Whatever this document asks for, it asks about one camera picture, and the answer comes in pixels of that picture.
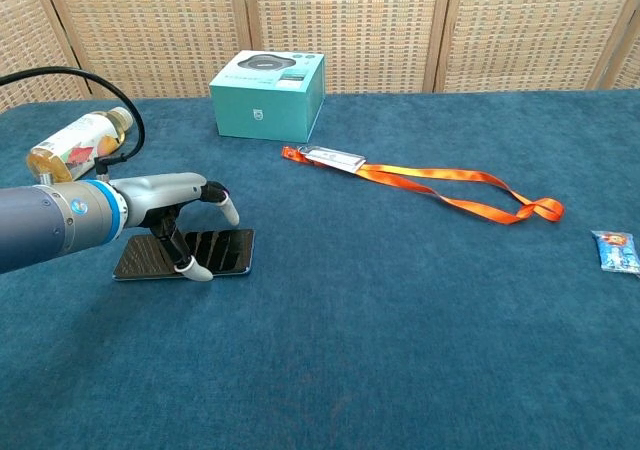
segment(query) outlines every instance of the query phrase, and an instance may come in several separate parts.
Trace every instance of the teal box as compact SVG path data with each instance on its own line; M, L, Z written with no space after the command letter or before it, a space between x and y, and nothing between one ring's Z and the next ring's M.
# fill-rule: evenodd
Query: teal box
M209 84L218 133L306 143L325 97L324 55L238 53Z

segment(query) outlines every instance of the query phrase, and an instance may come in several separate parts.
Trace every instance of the snack packet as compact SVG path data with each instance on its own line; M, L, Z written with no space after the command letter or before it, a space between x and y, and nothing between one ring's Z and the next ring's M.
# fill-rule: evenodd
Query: snack packet
M620 232L592 231L600 252L600 268L607 272L635 273L640 276L640 260L633 235Z

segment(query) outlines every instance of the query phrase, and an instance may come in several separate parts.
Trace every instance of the black phone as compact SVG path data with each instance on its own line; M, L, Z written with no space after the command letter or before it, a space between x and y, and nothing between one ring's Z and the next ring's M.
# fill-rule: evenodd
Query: black phone
M216 276L245 275L251 270L254 231L222 230L189 232L184 235L196 261ZM114 280L184 278L173 269L166 250L153 235L135 235L113 271Z

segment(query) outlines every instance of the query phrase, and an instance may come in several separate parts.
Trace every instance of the blue ring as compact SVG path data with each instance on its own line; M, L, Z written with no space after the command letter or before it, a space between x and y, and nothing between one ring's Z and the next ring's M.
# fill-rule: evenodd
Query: blue ring
M100 192L105 196L107 202L109 202L109 207L111 208L111 228L109 229L109 234L107 238L100 245L104 245L105 243L109 243L111 240L116 238L118 233L118 228L120 228L120 208L118 207L118 202L116 202L113 194L106 189L104 183L99 180L86 180L87 183L90 183L94 187L96 187Z

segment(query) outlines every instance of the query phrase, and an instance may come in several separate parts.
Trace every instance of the wicker partition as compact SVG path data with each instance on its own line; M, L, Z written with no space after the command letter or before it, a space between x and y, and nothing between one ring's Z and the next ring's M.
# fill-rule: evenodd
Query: wicker partition
M207 95L249 48L243 0L54 0L81 63L134 97Z
M2 0L0 20L0 75L45 65L75 66L48 0ZM84 81L77 77L37 77L0 88L0 112L22 103L87 94Z
M421 91L435 2L248 0L253 47L324 53L329 92Z
M627 2L450 0L435 90L588 88Z

